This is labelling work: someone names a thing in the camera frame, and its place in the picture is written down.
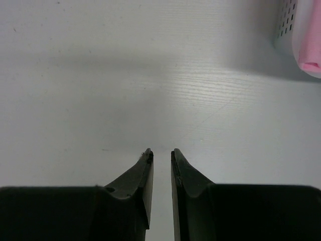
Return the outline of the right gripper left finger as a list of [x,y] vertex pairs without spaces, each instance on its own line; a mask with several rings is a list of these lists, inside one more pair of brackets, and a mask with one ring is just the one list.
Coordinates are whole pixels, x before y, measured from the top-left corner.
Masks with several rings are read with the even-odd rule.
[[144,240],[153,152],[106,186],[1,188],[1,240]]

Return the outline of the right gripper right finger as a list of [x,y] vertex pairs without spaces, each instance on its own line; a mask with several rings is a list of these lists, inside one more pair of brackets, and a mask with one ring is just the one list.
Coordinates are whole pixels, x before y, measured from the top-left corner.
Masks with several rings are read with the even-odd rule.
[[320,240],[320,190],[217,184],[171,153],[175,240]]

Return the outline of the pink t shirt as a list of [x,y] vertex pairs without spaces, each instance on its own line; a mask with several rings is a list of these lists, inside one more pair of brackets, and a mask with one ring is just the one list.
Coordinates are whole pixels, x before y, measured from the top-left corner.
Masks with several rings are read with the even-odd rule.
[[303,72],[320,79],[320,1],[298,1],[292,50]]

